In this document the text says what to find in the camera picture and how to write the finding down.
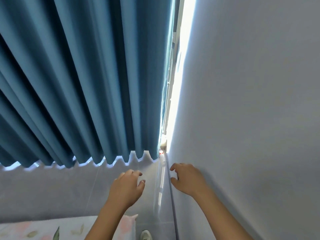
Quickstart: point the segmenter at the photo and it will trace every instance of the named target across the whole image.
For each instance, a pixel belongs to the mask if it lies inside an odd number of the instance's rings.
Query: shoe
[[[152,240],[152,236],[148,230],[144,230],[140,234],[140,240]]]

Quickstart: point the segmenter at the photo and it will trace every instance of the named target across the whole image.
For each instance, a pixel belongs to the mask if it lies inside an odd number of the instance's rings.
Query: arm
[[[253,240],[206,184],[198,169],[191,164],[175,163],[170,170],[175,170],[178,176],[178,179],[172,177],[171,183],[177,190],[194,198],[217,240]]]
[[[145,181],[138,183],[140,171],[128,170],[121,173],[111,185],[108,199],[100,210],[85,240],[111,240],[125,213],[142,195]]]

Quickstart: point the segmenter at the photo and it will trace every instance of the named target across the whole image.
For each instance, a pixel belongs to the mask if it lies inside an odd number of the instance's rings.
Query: white wall
[[[169,161],[202,169],[256,239],[320,238],[319,10],[196,2]],[[179,238],[213,237],[196,203],[173,197]]]

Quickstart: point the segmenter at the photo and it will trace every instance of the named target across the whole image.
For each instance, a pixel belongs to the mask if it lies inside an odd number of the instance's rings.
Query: person's right hand
[[[191,164],[174,163],[170,171],[177,173],[177,178],[172,177],[171,183],[174,187],[191,197],[195,197],[198,193],[206,190],[207,184],[199,169]]]

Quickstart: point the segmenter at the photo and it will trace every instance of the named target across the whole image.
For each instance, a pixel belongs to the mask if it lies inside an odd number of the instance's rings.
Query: person's left arm
[[[137,186],[141,175],[140,171],[130,169],[114,180],[108,199],[85,240],[112,240],[123,214],[142,195],[145,181]]]

